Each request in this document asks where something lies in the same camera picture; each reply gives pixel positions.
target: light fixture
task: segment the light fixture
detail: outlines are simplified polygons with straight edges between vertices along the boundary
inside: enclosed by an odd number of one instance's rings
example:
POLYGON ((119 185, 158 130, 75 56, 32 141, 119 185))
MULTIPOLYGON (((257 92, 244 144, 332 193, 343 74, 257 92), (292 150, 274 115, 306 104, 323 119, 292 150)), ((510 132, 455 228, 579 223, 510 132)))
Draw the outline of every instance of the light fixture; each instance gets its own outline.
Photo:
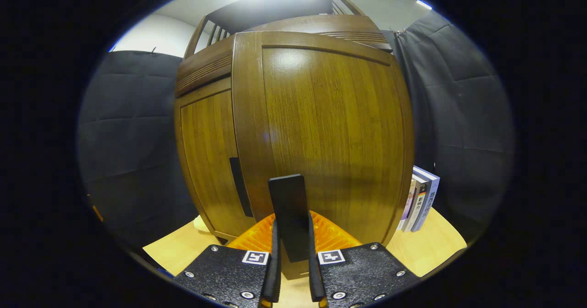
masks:
POLYGON ((432 10, 432 7, 431 6, 426 5, 426 3, 424 3, 424 2, 422 2, 420 0, 416 1, 416 3, 419 4, 419 5, 421 5, 421 6, 423 6, 424 8, 426 8, 428 10, 432 10))

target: book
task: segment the book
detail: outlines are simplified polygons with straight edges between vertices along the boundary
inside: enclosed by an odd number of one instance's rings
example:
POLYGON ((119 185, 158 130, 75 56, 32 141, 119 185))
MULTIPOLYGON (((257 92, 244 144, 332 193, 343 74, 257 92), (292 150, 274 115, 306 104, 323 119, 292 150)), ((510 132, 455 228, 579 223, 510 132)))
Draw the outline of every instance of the book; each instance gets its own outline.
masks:
POLYGON ((411 183, 410 183, 410 190, 408 191, 407 201, 405 202, 405 207, 404 207, 404 212, 402 214, 402 218, 400 219, 400 223, 398 224, 398 228, 396 230, 402 229, 402 227, 405 223, 405 219, 407 219, 407 215, 410 212, 411 201, 414 197, 414 190, 415 190, 415 179, 414 179, 414 175, 412 174, 411 183))
POLYGON ((412 206, 410 208, 410 212, 406 221, 404 222, 404 225, 402 226, 402 231, 404 232, 410 231, 411 227, 413 227, 415 223, 415 220, 418 218, 424 197, 426 197, 426 184, 429 183, 428 180, 422 179, 416 175, 413 175, 413 178, 415 179, 414 197, 411 201, 412 206))
POLYGON ((440 183, 440 178, 430 172, 427 172, 426 170, 422 170, 422 168, 418 166, 414 166, 413 170, 414 173, 419 177, 428 179, 430 181, 430 189, 424 198, 424 207, 420 209, 420 214, 415 220, 415 224, 411 229, 411 231, 418 231, 420 228, 422 228, 422 225, 426 220, 426 216, 428 216, 428 213, 430 212, 432 203, 434 203, 434 198, 436 197, 436 191, 438 190, 438 183, 440 183))

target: screw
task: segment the screw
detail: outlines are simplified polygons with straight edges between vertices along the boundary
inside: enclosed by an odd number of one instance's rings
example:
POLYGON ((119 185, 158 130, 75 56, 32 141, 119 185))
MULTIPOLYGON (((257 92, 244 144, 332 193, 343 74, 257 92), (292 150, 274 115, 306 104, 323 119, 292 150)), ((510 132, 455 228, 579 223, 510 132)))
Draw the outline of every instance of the screw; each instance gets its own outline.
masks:
POLYGON ((342 299, 346 296, 346 293, 344 292, 336 292, 335 294, 332 295, 333 299, 339 300, 342 299))
POLYGON ((252 294, 251 292, 247 292, 247 291, 241 292, 241 296, 245 299, 252 299, 255 297, 254 294, 252 294))

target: black curtain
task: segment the black curtain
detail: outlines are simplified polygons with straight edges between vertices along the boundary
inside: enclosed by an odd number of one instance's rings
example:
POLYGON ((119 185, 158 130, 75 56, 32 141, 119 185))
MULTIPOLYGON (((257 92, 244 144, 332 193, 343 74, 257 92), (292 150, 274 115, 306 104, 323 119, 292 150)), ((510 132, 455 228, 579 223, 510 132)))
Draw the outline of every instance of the black curtain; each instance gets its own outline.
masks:
POLYGON ((515 132, 505 89, 475 43, 434 11, 405 32, 383 34, 410 93, 415 164, 441 178, 434 208, 470 243, 511 173, 515 132))
POLYGON ((182 59, 143 51, 105 56, 79 114, 78 158, 88 204, 132 252, 193 220, 173 123, 182 59))

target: cabinet door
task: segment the cabinet door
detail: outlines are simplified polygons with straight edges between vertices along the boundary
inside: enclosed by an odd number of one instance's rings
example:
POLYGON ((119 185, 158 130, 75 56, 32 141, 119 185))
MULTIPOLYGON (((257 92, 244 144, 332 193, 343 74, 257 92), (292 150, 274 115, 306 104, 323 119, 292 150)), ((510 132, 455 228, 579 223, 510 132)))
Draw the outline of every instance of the cabinet door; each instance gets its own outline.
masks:
POLYGON ((407 200, 413 122, 395 58, 333 37, 238 33, 237 145, 257 220, 267 180, 302 174, 308 207, 363 243, 391 239, 407 200))
POLYGON ((244 214, 230 158, 238 157, 230 78, 176 100, 178 149, 185 181, 208 229, 232 239, 254 224, 244 214))

